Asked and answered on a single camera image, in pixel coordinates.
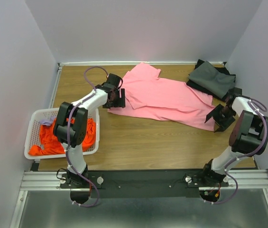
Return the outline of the pink t shirt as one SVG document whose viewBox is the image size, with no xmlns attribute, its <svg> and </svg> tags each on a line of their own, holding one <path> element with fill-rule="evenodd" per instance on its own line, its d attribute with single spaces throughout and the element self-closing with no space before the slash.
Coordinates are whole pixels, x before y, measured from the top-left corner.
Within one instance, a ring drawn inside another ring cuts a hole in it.
<svg viewBox="0 0 268 228">
<path fill-rule="evenodd" d="M 174 121 L 202 130 L 214 131 L 214 120 L 205 123 L 214 109 L 213 97 L 187 86 L 185 82 L 160 78 L 160 69 L 140 63 L 123 77 L 125 108 L 111 108 L 109 113 Z"/>
</svg>

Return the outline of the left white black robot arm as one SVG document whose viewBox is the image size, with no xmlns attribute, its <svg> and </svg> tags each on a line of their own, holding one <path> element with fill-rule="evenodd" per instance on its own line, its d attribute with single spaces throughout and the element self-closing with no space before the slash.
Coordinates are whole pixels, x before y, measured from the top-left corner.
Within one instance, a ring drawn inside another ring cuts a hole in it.
<svg viewBox="0 0 268 228">
<path fill-rule="evenodd" d="M 121 86 L 123 79 L 109 74 L 106 82 L 93 87 L 93 90 L 81 100 L 71 104 L 63 102 L 58 110 L 53 134 L 61 144 L 65 144 L 67 159 L 66 183 L 81 188 L 87 179 L 87 164 L 83 158 L 82 144 L 86 136 L 88 114 L 103 107 L 105 109 L 125 107 L 125 89 Z"/>
</svg>

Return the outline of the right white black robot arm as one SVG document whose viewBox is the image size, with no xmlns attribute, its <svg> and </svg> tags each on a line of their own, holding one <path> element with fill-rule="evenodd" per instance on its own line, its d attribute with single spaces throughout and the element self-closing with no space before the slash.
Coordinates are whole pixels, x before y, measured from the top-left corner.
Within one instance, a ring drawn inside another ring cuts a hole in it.
<svg viewBox="0 0 268 228">
<path fill-rule="evenodd" d="M 225 105 L 219 104 L 207 114 L 205 120 L 215 121 L 216 132 L 236 124 L 225 151 L 205 164 L 200 174 L 203 185 L 222 183 L 228 171 L 240 161 L 264 152 L 268 143 L 268 117 L 264 115 L 267 110 L 262 102 L 242 95 L 242 90 L 235 87 L 228 91 Z"/>
</svg>

